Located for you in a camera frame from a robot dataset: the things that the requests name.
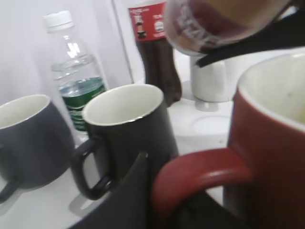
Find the black mug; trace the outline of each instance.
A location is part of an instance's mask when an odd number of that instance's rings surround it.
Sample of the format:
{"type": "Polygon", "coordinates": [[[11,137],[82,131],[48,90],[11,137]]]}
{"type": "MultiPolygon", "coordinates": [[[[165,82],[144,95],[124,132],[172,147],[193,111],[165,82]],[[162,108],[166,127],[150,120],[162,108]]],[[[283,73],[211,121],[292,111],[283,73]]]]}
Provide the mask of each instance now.
{"type": "Polygon", "coordinates": [[[89,199],[100,198],[124,178],[140,152],[148,154],[151,183],[163,165],[178,156],[164,96],[155,86],[114,88],[92,99],[82,115],[90,139],[76,149],[71,168],[78,189],[89,199]],[[102,177],[92,188],[83,171],[91,153],[102,177]]]}

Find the green bottle label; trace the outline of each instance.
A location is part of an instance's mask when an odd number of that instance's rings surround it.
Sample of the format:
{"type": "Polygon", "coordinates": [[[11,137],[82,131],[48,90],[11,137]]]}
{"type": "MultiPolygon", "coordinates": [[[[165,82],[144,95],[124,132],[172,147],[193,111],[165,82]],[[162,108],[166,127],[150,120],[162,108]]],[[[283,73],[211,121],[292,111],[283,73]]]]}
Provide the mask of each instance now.
{"type": "Polygon", "coordinates": [[[98,96],[99,94],[105,92],[105,86],[102,85],[99,88],[95,89],[92,92],[82,94],[76,97],[63,97],[63,100],[68,108],[70,117],[72,119],[73,125],[75,129],[79,131],[87,131],[85,126],[85,120],[82,118],[82,110],[85,105],[94,97],[98,96]]]}

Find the gray mug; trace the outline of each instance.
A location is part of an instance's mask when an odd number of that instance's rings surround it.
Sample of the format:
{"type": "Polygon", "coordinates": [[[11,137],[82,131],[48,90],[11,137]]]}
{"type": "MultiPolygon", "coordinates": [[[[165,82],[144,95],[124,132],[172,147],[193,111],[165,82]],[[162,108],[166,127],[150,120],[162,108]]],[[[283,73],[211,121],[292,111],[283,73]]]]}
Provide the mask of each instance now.
{"type": "Polygon", "coordinates": [[[0,175],[7,185],[0,203],[17,188],[34,188],[70,166],[72,133],[46,95],[22,97],[0,106],[0,175]]]}

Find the bottle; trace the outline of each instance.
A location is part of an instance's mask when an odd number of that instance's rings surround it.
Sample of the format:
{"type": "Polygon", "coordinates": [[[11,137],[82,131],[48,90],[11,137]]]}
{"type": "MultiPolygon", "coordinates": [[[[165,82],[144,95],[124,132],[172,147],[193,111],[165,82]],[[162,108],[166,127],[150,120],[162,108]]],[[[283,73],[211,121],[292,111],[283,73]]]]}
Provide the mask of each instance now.
{"type": "Polygon", "coordinates": [[[290,3],[291,0],[168,0],[164,11],[166,36],[177,50],[200,56],[257,33],[290,3]]]}
{"type": "Polygon", "coordinates": [[[78,138],[84,142],[88,136],[81,112],[92,98],[106,91],[101,71],[78,37],[69,11],[49,14],[43,19],[52,42],[51,70],[78,138]]]}
{"type": "Polygon", "coordinates": [[[143,60],[145,82],[159,87],[167,106],[181,99],[182,88],[173,62],[173,48],[163,26],[164,0],[132,0],[129,13],[143,60]]]}

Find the soda bottle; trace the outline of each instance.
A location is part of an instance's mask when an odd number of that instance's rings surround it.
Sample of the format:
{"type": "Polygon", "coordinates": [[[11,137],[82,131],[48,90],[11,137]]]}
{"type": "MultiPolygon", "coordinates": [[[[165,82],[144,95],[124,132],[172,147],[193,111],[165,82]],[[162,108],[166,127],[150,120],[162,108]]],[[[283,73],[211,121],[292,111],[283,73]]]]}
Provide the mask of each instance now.
{"type": "Polygon", "coordinates": [[[173,62],[173,48],[165,37],[164,6],[164,0],[132,0],[129,13],[144,64],[145,82],[163,91],[169,107],[181,99],[182,88],[173,62]]]}
{"type": "Polygon", "coordinates": [[[291,0],[168,0],[164,27],[174,48],[197,56],[257,33],[290,4],[291,0]]]}

